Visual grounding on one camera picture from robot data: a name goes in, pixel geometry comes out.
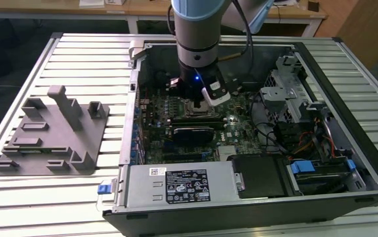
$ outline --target gray plastic stand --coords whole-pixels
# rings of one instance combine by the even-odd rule
[[[89,175],[95,171],[110,108],[101,102],[79,105],[52,85],[56,105],[28,98],[26,116],[0,157],[0,176]]]

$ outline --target warning label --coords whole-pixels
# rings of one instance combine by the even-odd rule
[[[167,171],[165,181],[169,204],[211,201],[206,169]]]

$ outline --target slotted aluminum surface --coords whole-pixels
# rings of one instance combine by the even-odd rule
[[[67,95],[81,104],[102,101],[111,107],[98,159],[98,170],[90,176],[0,177],[2,236],[122,236],[103,220],[113,196],[99,199],[98,184],[118,175],[121,138],[125,124],[126,97],[131,69],[127,66],[131,40],[173,40],[161,35],[64,34],[51,39],[0,125],[0,150],[19,125],[23,112],[16,109],[28,96],[44,103],[48,86],[63,84]],[[245,41],[245,37],[223,37]],[[255,41],[302,41],[325,71],[341,97],[378,148],[378,82],[342,44],[331,39],[255,38]],[[322,98],[311,84],[315,96]],[[294,224],[254,229],[227,230],[179,236],[377,236],[378,207],[368,207],[315,224]]]

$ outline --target desk leg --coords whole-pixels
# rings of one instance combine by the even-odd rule
[[[322,19],[311,19],[309,25],[306,26],[302,37],[314,37],[317,30],[319,28]]]
[[[138,34],[138,16],[127,16],[127,25],[129,25],[129,31],[131,34]]]

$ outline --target blue tab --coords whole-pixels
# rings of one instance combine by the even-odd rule
[[[291,165],[291,171],[294,174],[297,173],[303,173],[303,172],[314,172],[315,167],[311,161],[309,160],[302,160],[302,161],[295,161]]]
[[[101,184],[98,185],[98,194],[111,194],[111,184]]]
[[[293,174],[297,174],[299,172],[299,168],[297,167],[297,165],[291,164],[290,167],[291,167]]]
[[[315,168],[314,168],[314,164],[311,161],[309,160],[302,160],[302,161],[297,161],[294,162],[297,167],[299,168],[299,172],[314,172]]]
[[[350,171],[356,170],[356,163],[352,159],[348,160],[348,165],[349,165]]]

